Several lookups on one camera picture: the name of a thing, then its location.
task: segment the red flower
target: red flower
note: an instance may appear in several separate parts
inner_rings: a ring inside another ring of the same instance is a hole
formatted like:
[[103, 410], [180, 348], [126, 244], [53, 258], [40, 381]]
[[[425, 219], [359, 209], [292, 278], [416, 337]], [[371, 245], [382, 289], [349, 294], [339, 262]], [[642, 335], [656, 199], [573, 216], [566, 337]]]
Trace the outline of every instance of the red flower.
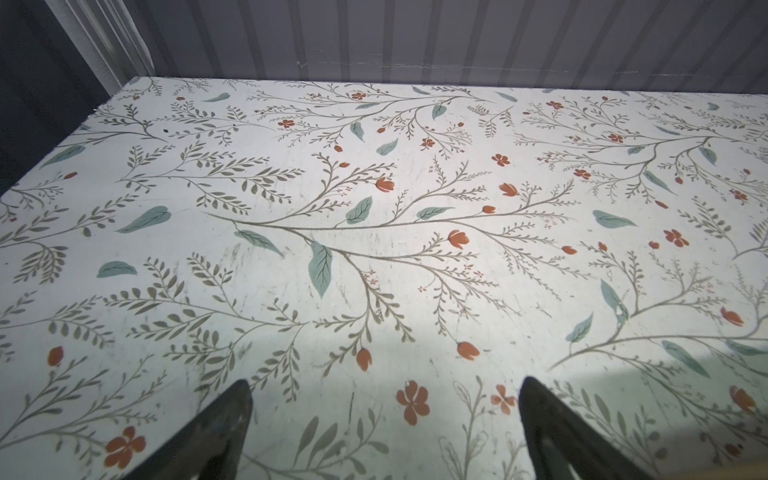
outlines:
[[724, 319], [728, 320], [735, 326], [744, 326], [744, 321], [741, 319], [738, 313], [731, 312], [729, 310], [725, 310], [725, 307], [722, 307], [720, 309], [720, 315], [723, 316]]
[[480, 350], [475, 348], [475, 346], [472, 345], [470, 342], [459, 343], [459, 345], [456, 347], [456, 351], [458, 352], [459, 355], [473, 362], [475, 361], [475, 359], [472, 357], [476, 357], [480, 355]]
[[384, 193], [395, 190], [395, 182], [387, 180], [386, 177], [381, 177], [376, 181], [376, 188]]
[[504, 415], [509, 415], [509, 407], [517, 405], [518, 400], [513, 396], [507, 396], [507, 387], [503, 385], [497, 385], [496, 391], [498, 392], [498, 395], [491, 395], [491, 403], [493, 405], [501, 405], [502, 413]]
[[448, 234], [448, 242], [450, 242], [451, 245], [458, 248], [459, 250], [464, 250], [464, 247], [462, 247], [462, 245], [466, 245], [467, 243], [469, 243], [469, 238], [467, 238], [466, 233], [460, 232], [458, 230], [453, 230], [451, 233]]
[[48, 364], [50, 366], [57, 366], [59, 363], [61, 363], [61, 359], [64, 358], [64, 349], [60, 346], [57, 346], [54, 349], [51, 349], [50, 352], [48, 352]]
[[491, 160], [496, 162], [499, 167], [509, 165], [509, 160], [507, 159], [506, 155], [496, 154], [494, 157], [491, 157]]
[[741, 204], [744, 204], [744, 202], [746, 202], [746, 194], [743, 194], [738, 190], [731, 190], [730, 192], [733, 194], [733, 197], [736, 198], [736, 200], [741, 201]]
[[360, 351], [357, 353], [357, 364], [360, 365], [360, 368], [363, 370], [363, 372], [368, 371], [368, 366], [373, 364], [373, 358], [371, 358], [371, 352], [369, 352], [367, 349], [360, 349]]
[[682, 248], [683, 245], [690, 245], [688, 240], [683, 238], [683, 234], [677, 230], [672, 230], [671, 232], [669, 230], [665, 230], [664, 233], [667, 235], [667, 241], [674, 243], [680, 248]]
[[739, 447], [735, 446], [733, 443], [725, 444], [725, 451], [734, 457], [741, 455], [741, 449], [739, 449]]
[[737, 388], [736, 386], [730, 387], [730, 398], [733, 403], [737, 404], [740, 409], [749, 414], [753, 414], [753, 408], [755, 408], [755, 400], [750, 397], [750, 394], [745, 392], [744, 389]]
[[499, 185], [498, 187], [499, 189], [501, 189], [502, 192], [505, 192], [504, 193], [505, 197], [514, 197], [515, 195], [518, 194], [518, 189], [515, 188], [514, 185], [502, 184], [502, 185]]
[[147, 446], [147, 441], [144, 437], [134, 438], [134, 435], [136, 435], [136, 429], [128, 427], [123, 430], [122, 437], [116, 437], [107, 444], [107, 453], [112, 455], [107, 455], [107, 458], [104, 459], [105, 467], [117, 465], [122, 470], [131, 462], [133, 452], [139, 453], [144, 450], [144, 447]]
[[424, 387], [410, 380], [406, 385], [406, 390], [397, 391], [397, 401], [400, 405], [405, 406], [406, 411], [403, 413], [403, 417], [410, 425], [416, 425], [416, 421], [419, 417], [416, 414], [426, 417], [429, 415], [429, 405], [427, 405], [427, 397], [429, 392]]

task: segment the floral wallpaper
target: floral wallpaper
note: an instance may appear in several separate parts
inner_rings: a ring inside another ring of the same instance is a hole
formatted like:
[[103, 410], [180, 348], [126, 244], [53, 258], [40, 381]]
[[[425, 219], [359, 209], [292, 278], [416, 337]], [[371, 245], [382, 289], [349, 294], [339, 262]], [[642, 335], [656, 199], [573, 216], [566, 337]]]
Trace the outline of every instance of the floral wallpaper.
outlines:
[[[234, 380], [240, 478], [764, 457], [768, 98], [137, 78], [0, 200], [0, 462], [117, 478]], [[29, 462], [51, 458], [53, 462]]]

